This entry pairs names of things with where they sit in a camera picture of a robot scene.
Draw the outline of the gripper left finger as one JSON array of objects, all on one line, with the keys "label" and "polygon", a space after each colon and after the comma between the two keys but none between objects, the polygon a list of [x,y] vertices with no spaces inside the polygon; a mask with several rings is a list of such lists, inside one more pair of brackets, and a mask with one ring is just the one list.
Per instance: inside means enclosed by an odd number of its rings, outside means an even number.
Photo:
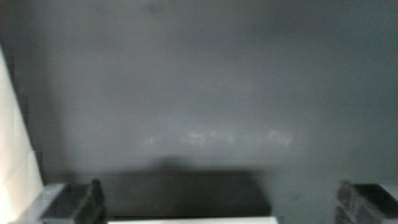
[{"label": "gripper left finger", "polygon": [[107,224],[102,182],[68,184],[42,215],[43,224]]}]

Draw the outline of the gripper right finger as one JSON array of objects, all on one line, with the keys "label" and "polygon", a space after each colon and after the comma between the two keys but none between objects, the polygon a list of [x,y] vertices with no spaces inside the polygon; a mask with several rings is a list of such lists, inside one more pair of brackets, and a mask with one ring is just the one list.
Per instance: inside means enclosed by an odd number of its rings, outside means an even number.
[{"label": "gripper right finger", "polygon": [[398,185],[340,185],[335,224],[398,224]]}]

